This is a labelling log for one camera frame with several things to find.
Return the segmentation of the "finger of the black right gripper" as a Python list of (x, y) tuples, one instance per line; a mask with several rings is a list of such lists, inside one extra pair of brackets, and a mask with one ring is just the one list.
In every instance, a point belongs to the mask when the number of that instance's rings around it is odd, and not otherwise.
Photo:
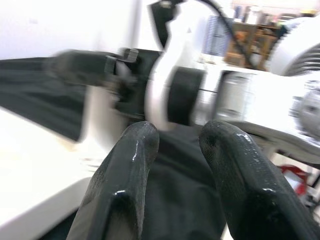
[(46, 73), (68, 84), (107, 87), (106, 64), (111, 61), (111, 73), (114, 74), (117, 57), (111, 52), (65, 50), (46, 60)]

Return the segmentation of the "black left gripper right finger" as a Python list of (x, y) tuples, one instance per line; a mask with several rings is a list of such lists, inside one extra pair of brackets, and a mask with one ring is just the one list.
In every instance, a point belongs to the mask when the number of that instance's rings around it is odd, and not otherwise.
[(320, 226), (250, 135), (211, 120), (199, 145), (233, 240), (320, 240)]

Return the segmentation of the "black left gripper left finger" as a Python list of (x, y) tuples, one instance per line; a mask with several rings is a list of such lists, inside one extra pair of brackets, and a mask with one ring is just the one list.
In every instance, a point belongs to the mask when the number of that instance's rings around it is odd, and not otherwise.
[(160, 137), (131, 124), (93, 174), (66, 240), (141, 240), (148, 175)]

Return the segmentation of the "white plastic table leg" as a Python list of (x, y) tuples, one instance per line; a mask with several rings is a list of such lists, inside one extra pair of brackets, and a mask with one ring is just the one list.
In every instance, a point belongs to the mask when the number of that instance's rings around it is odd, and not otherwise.
[(114, 109), (107, 86), (86, 87), (77, 152), (83, 159), (103, 159), (126, 128), (127, 120)]

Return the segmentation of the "white plastic children table top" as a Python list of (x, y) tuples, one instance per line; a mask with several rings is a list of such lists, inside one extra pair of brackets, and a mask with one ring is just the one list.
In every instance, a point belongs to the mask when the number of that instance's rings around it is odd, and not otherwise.
[(0, 240), (39, 240), (81, 204), (102, 159), (0, 107)]

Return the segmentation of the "black cloth table cover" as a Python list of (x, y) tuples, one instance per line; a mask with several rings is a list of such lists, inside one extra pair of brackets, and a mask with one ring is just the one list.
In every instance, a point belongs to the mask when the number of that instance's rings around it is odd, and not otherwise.
[[(0, 107), (77, 142), (87, 87), (48, 75), (46, 60), (0, 60)], [(223, 212), (198, 135), (190, 127), (178, 125), (159, 134), (145, 204), (142, 240), (220, 240)], [(39, 240), (65, 240), (78, 208)]]

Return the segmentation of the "red and white object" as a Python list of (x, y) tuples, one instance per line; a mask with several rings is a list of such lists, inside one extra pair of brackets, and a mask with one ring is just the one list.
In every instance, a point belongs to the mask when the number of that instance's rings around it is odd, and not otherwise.
[(308, 192), (309, 174), (299, 167), (290, 164), (280, 165), (279, 168), (294, 192), (299, 197), (306, 196)]

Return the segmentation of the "wooden shelf with items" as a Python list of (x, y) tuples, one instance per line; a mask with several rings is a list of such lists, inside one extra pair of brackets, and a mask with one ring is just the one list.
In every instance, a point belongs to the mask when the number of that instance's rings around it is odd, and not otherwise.
[(244, 10), (236, 6), (232, 30), (245, 54), (231, 41), (224, 60), (238, 67), (265, 71), (277, 38), (276, 20), (276, 16), (263, 12), (258, 6), (246, 6)]

